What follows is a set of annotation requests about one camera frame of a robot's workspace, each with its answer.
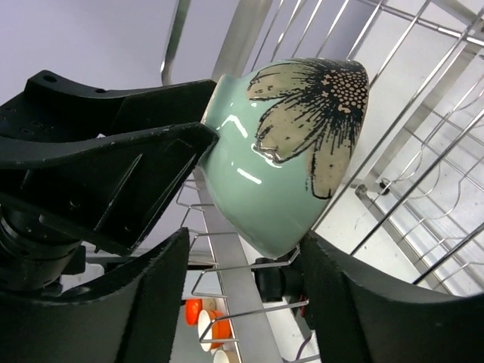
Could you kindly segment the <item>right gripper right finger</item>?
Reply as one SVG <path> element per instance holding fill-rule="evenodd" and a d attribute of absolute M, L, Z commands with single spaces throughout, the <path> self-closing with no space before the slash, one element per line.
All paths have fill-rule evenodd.
<path fill-rule="evenodd" d="M 303 277 L 323 362 L 481 362 L 483 295 L 394 278 L 310 231 Z"/>

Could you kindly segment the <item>celadon green bowl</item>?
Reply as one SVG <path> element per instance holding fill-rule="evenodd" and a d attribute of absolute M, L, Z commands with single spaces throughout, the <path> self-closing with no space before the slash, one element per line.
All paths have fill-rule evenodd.
<path fill-rule="evenodd" d="M 369 78 L 354 60 L 279 60 L 222 76 L 203 124 L 201 160 L 218 211 L 258 253 L 289 253 L 341 185 L 365 121 Z"/>

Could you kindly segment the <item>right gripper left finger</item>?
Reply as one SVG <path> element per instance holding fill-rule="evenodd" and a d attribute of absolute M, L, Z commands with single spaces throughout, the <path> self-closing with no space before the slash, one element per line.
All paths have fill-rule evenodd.
<path fill-rule="evenodd" d="M 168 362 L 189 232 L 60 296 L 1 291 L 3 362 Z"/>

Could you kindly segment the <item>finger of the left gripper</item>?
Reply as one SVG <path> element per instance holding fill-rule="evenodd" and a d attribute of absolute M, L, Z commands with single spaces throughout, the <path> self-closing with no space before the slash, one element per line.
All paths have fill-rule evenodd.
<path fill-rule="evenodd" d="M 23 95 L 39 107 L 49 135 L 97 136 L 198 123 L 215 90 L 209 79 L 155 88 L 105 90 L 44 70 Z"/>

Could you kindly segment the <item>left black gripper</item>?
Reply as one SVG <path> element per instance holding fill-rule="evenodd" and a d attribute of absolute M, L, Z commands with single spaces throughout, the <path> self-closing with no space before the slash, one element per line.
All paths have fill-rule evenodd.
<path fill-rule="evenodd" d="M 123 101 L 20 94 L 2 105 L 2 288 L 50 284 L 82 241 L 132 253 L 217 141 L 200 123 L 102 138 Z"/>

